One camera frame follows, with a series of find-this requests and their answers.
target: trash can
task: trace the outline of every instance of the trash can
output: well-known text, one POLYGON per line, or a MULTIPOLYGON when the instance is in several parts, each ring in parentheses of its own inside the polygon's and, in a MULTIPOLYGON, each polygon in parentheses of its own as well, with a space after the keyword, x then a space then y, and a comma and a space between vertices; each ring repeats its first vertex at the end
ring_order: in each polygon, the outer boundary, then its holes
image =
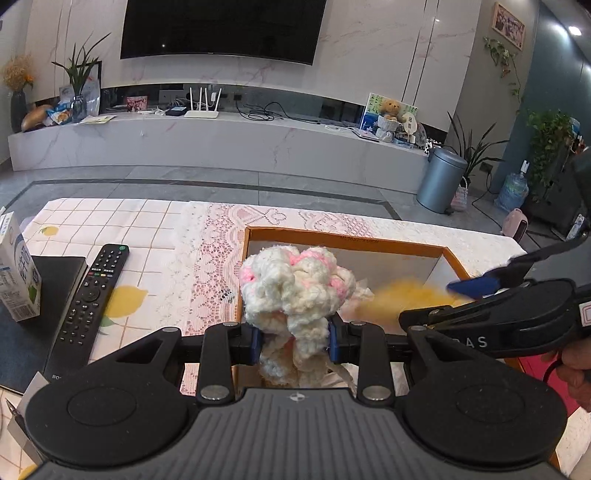
POLYGON ((417 193, 417 201, 437 213, 444 213, 456 194, 468 163, 445 148, 434 148, 429 155, 429 167, 417 193))

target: hanging plant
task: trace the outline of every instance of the hanging plant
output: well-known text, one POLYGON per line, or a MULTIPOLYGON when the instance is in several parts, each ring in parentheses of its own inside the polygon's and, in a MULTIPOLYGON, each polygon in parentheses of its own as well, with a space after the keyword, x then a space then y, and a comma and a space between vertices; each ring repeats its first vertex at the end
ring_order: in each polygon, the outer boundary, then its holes
POLYGON ((550 166, 558 157, 560 149, 569 146, 573 139, 573 126, 570 116, 560 110, 547 110, 542 113, 531 112, 527 124, 534 129, 530 142, 531 167, 528 172, 528 184, 533 199, 539 201, 536 191, 550 186, 550 166))
POLYGON ((517 53, 511 53, 503 42, 494 38, 483 37, 484 48, 489 51, 492 61, 496 67, 501 67, 501 78, 504 79, 511 72, 515 75, 516 82, 509 82, 511 95, 516 97, 521 104, 523 97, 521 96, 521 80, 517 74, 517 66, 515 65, 515 58, 517 53))

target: remote control button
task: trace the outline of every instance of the remote control button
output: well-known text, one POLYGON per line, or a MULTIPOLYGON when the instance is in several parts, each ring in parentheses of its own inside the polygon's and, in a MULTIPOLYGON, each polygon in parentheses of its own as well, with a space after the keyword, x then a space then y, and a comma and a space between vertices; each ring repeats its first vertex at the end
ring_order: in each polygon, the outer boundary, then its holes
POLYGON ((82 300, 95 301, 100 296, 100 290, 96 287, 90 288, 82 294, 82 300))

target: picture frame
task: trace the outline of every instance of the picture frame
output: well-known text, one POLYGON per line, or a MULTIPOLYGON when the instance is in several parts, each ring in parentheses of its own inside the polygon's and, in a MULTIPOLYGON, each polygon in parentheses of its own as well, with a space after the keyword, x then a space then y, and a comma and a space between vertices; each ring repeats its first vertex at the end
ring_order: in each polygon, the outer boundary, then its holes
POLYGON ((525 24, 499 2, 495 3, 492 16, 492 29, 500 33, 518 49, 525 43, 525 24))

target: lemon print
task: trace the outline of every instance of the lemon print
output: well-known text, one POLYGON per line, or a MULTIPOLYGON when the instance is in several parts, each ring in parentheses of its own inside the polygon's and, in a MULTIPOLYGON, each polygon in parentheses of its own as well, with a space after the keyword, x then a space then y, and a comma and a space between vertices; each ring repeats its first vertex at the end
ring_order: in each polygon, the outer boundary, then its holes
POLYGON ((31 475, 35 470, 37 470, 37 466, 36 465, 29 465, 18 476, 18 480, 25 480, 25 478, 27 478, 29 475, 31 475))
POLYGON ((55 235, 58 231, 59 228, 56 226, 46 226, 45 228, 41 229, 41 233, 45 236, 55 235))
POLYGON ((132 287, 131 285, 117 287, 111 294, 109 304, 105 309, 105 317, 111 319, 131 315, 139 309, 147 294, 148 290, 140 290, 138 287, 132 287))

